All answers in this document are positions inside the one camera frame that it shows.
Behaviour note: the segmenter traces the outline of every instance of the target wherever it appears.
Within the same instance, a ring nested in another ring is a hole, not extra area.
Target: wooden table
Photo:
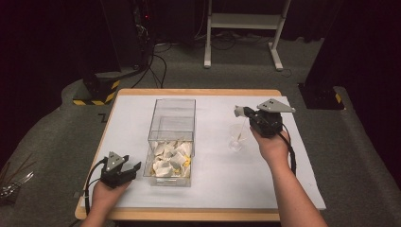
[[[237,89],[122,89],[120,96],[280,96],[276,90]],[[79,199],[76,217],[86,218]],[[116,220],[189,220],[189,221],[279,221],[277,209],[188,209],[188,208],[114,208],[108,219]]]

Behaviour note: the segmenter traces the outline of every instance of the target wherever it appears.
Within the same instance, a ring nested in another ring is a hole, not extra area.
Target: white metal stand
[[[280,15],[260,14],[233,14],[233,13],[212,13],[212,0],[209,0],[206,46],[204,52],[204,67],[212,66],[211,32],[212,27],[226,28],[249,28],[249,29],[270,29],[276,30],[272,43],[269,43],[269,50],[274,61],[276,70],[282,71],[283,64],[277,53],[277,44],[283,30],[284,22],[291,0],[286,0],[283,11]]]

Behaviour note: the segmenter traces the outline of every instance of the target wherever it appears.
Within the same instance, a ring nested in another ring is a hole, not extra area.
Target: transparent plastic box
[[[190,186],[195,156],[195,99],[157,99],[144,176],[151,185]]]

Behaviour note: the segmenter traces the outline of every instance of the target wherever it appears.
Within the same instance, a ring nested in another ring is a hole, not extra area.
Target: white paper sheet
[[[156,99],[195,98],[196,141],[192,161],[191,187],[150,186],[143,177],[148,153],[148,131]],[[234,106],[256,106],[267,96],[119,96],[103,134],[98,162],[109,151],[130,155],[123,169],[142,162],[137,178],[116,207],[179,208],[277,208],[270,170],[249,132],[240,152],[231,151],[229,127],[242,124],[235,117]],[[275,99],[288,104],[284,96]],[[325,209],[305,146],[297,130],[293,113],[282,113],[291,136],[297,160],[297,178],[318,209]],[[100,176],[101,166],[92,177]]]

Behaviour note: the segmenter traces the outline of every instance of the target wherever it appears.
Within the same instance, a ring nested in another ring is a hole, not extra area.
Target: black cable
[[[98,180],[100,180],[100,178],[97,178],[96,180],[91,181],[91,182],[89,183],[89,185],[91,185],[92,183],[97,182]]]
[[[89,215],[89,212],[91,211],[91,208],[89,206],[89,185],[91,184],[91,177],[92,174],[94,173],[95,169],[100,165],[100,164],[106,164],[107,163],[107,158],[105,157],[104,159],[100,160],[94,167],[91,169],[88,175],[88,179],[86,179],[86,186],[85,186],[85,191],[84,191],[84,198],[85,198],[85,210],[86,210],[86,215]]]
[[[154,84],[156,84],[156,88],[159,88],[159,85],[157,84],[157,82],[158,81],[159,81],[159,83],[162,83],[162,82],[159,80],[159,78],[156,76],[156,74],[153,72],[153,70],[151,68],[149,70],[150,70],[150,72],[152,74],[152,77],[153,77],[153,80],[154,80]]]
[[[202,12],[203,12],[203,14],[201,16],[200,29],[198,30],[198,33],[195,35],[195,39],[201,33],[201,28],[203,27],[204,15],[206,15],[206,0],[203,0],[203,10],[202,10]]]
[[[263,43],[268,43],[271,39],[272,39],[272,37],[263,37],[263,36],[260,36],[260,37],[257,38],[257,40],[255,40],[255,41],[240,41],[240,40],[237,40],[236,43],[237,43],[237,44],[263,44]]]
[[[235,38],[235,36],[234,36],[233,34],[230,33],[230,36],[228,36],[228,38],[231,38],[231,39],[226,39],[226,38],[227,38],[227,36],[222,36],[222,37],[218,37],[218,40],[221,41],[221,42],[233,42],[233,43],[232,43],[231,45],[229,45],[228,47],[226,47],[226,48],[220,48],[220,47],[216,47],[215,45],[212,45],[212,44],[211,44],[211,46],[212,46],[213,48],[217,49],[217,50],[229,50],[229,49],[233,48],[233,47],[235,46],[235,44],[236,44],[236,38]]]
[[[68,227],[73,227],[74,225],[76,225],[78,222],[80,222],[80,219],[76,219],[74,220],[74,222],[72,222],[70,225],[68,225]]]
[[[206,39],[198,39],[194,42],[194,47],[197,49],[202,49],[206,45]]]
[[[136,85],[138,85],[139,82],[141,82],[141,80],[145,77],[145,75],[147,74],[148,70],[150,69],[150,66],[151,66],[152,63],[153,63],[153,54],[151,55],[150,63],[148,65],[147,69],[145,70],[145,72],[142,74],[142,77],[138,81],[136,81],[136,83],[133,84],[131,88],[134,88]]]
[[[288,152],[289,152],[289,158],[291,161],[291,171],[296,176],[297,175],[297,171],[296,171],[297,170],[297,161],[295,160],[295,151],[294,151],[294,148],[292,148],[291,136],[289,135],[289,131],[288,131],[286,125],[281,123],[281,125],[286,129],[286,131],[288,133],[288,140],[286,139],[286,137],[284,137],[284,135],[281,134],[280,131],[277,131],[268,120],[266,120],[265,118],[262,118],[262,117],[261,117],[261,119],[274,131],[274,133],[276,133],[278,136],[280,136],[280,138],[282,138],[283,141],[286,143]]]
[[[156,57],[156,58],[159,58],[160,60],[162,60],[162,61],[163,61],[163,64],[165,65],[165,71],[164,71],[164,73],[163,73],[162,82],[160,83],[160,88],[164,88],[164,86],[165,86],[166,72],[167,72],[167,64],[166,64],[166,61],[165,61],[162,57],[160,57],[160,56],[158,56],[158,55],[153,55],[153,56]]]

